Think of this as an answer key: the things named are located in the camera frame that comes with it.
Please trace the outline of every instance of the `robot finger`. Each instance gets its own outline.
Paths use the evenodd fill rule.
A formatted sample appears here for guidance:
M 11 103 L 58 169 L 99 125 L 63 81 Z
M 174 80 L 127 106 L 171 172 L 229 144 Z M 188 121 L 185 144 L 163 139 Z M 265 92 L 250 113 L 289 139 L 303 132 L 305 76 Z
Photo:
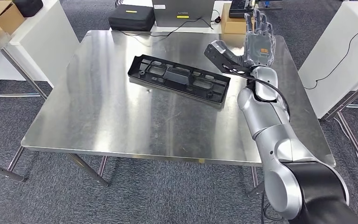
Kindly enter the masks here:
M 245 13 L 244 17 L 245 17 L 245 20 L 246 20 L 246 30 L 247 31 L 252 31 L 253 26 L 252 26 L 251 16 L 249 14 Z
M 267 22 L 267 32 L 269 32 L 271 35 L 274 35 L 274 30 L 272 29 L 272 24 Z
M 257 8 L 254 9 L 253 11 L 253 16 L 255 17 L 255 32 L 257 30 L 260 30 L 260 26 L 261 26 L 261 22 L 262 22 L 262 19 L 261 19 L 261 15 L 260 15 L 260 10 L 258 10 Z
M 267 16 L 264 13 L 262 13 L 262 24 L 260 29 L 262 31 L 267 31 Z

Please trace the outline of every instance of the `gray carpet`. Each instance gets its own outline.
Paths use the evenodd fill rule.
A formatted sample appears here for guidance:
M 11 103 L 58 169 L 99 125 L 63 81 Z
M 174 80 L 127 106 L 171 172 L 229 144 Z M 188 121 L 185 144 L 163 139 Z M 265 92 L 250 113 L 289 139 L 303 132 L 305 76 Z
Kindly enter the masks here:
M 298 67 L 340 5 L 339 0 L 273 2 L 269 12 Z M 63 8 L 82 39 L 90 29 L 108 29 L 111 1 L 64 0 Z M 43 90 L 51 89 L 39 83 Z M 25 82 L 0 81 L 0 93 L 30 92 Z M 43 101 L 0 99 L 0 165 L 6 167 Z M 344 113 L 358 137 L 358 110 Z M 358 161 L 336 122 L 321 123 L 358 214 Z M 95 169 L 100 156 L 82 156 Z M 15 172 L 26 183 L 0 176 L 0 224 L 6 223 L 260 223 L 260 197 L 249 199 L 250 168 L 110 157 L 100 187 L 64 154 L 25 150 Z M 277 223 L 266 220 L 266 223 Z

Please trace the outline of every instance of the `black device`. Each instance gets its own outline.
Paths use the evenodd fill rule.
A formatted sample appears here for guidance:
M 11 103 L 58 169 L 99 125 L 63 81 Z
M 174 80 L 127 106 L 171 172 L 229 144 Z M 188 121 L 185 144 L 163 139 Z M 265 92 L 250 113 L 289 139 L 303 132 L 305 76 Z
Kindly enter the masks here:
M 134 57 L 128 76 L 216 105 L 230 83 L 229 77 L 147 55 Z
M 266 0 L 233 0 L 231 2 L 231 7 L 228 12 L 228 16 L 230 18 L 244 18 L 244 14 L 252 14 L 253 10 L 255 9 L 255 5 L 260 1 L 266 1 Z M 265 11 L 265 10 L 282 10 L 282 8 L 262 8 L 259 7 L 259 10 Z
M 13 0 L 24 17 L 32 17 L 43 8 L 42 0 Z
M 155 22 L 152 7 L 118 5 L 109 16 L 112 30 L 150 31 Z

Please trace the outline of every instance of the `robotic hand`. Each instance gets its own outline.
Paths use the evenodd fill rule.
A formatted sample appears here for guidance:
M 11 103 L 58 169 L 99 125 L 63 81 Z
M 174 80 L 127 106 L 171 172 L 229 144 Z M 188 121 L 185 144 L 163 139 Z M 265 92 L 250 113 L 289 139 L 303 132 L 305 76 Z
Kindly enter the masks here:
M 210 43 L 204 54 L 221 72 L 248 79 L 238 94 L 238 106 L 257 144 L 268 200 L 291 224 L 358 224 L 341 176 L 301 143 L 289 123 L 289 107 L 270 68 L 275 50 L 272 26 L 259 10 L 254 15 L 253 29 L 245 14 L 248 31 L 242 56 L 223 41 Z

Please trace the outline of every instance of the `white desk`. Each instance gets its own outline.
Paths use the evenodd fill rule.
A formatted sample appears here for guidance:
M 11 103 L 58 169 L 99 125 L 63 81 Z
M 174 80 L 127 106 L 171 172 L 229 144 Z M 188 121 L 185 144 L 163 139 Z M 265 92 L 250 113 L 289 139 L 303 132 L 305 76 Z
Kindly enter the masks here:
M 52 87 L 65 72 L 79 41 L 59 0 L 43 0 L 43 8 L 11 35 L 5 50 L 33 80 Z M 24 80 L 0 53 L 0 79 Z
M 218 17 L 223 10 L 223 4 L 224 3 L 231 3 L 231 1 L 215 1 L 215 4 L 213 6 L 213 9 L 217 10 L 212 12 L 212 19 L 214 20 Z M 124 0 L 124 5 L 134 5 L 134 6 L 149 6 L 153 7 L 153 4 L 151 0 Z M 206 34 L 221 34 L 221 24 L 216 24 L 215 22 L 211 22 L 211 28 L 194 28 L 194 27 L 181 27 L 176 32 L 189 32 L 189 33 L 206 33 Z M 156 26 L 156 23 L 154 23 L 154 26 L 151 28 L 151 32 L 171 32 L 175 30 L 177 27 L 158 27 Z
M 312 88 L 315 80 L 327 76 L 345 56 L 351 38 L 358 32 L 358 1 L 345 1 L 298 71 L 304 87 Z M 318 118 L 322 118 L 349 91 L 358 89 L 358 35 L 348 56 L 317 87 L 307 90 Z

